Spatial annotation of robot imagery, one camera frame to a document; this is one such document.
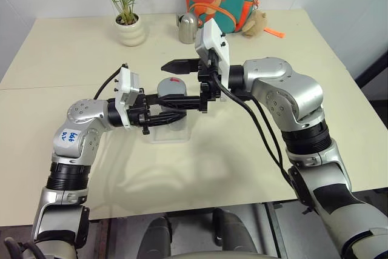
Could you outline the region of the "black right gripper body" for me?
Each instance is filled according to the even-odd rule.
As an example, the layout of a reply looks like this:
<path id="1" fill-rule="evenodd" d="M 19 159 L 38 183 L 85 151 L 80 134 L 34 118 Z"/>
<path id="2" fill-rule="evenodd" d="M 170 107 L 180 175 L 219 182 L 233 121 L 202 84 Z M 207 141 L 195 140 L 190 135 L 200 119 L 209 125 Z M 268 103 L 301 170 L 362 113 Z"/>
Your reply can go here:
<path id="1" fill-rule="evenodd" d="M 209 50 L 207 61 L 200 60 L 198 66 L 198 81 L 200 82 L 199 111 L 207 113 L 208 102 L 221 97 L 221 90 L 217 83 L 220 81 L 219 57 L 214 49 Z"/>

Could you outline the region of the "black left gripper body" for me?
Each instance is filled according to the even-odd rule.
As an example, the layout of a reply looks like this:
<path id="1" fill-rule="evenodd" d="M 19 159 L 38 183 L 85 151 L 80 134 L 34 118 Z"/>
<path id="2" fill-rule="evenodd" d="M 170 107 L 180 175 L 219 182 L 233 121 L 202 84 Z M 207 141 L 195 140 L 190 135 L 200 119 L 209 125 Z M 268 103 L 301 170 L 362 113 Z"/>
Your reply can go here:
<path id="1" fill-rule="evenodd" d="M 143 135 L 150 134 L 150 107 L 144 89 L 139 90 L 135 103 L 127 111 L 127 116 L 131 126 L 141 127 Z"/>

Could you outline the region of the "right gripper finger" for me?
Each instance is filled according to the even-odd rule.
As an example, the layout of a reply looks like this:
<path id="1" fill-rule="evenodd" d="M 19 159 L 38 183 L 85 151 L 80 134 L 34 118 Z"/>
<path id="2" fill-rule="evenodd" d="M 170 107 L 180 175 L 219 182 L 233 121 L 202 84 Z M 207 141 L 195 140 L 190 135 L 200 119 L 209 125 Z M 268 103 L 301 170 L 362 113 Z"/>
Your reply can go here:
<path id="1" fill-rule="evenodd" d="M 193 59 L 174 59 L 164 64 L 161 70 L 176 75 L 186 75 L 197 72 L 199 67 L 199 58 Z"/>
<path id="2" fill-rule="evenodd" d="M 201 99 L 199 96 L 165 95 L 159 97 L 158 105 L 171 111 L 201 110 Z"/>

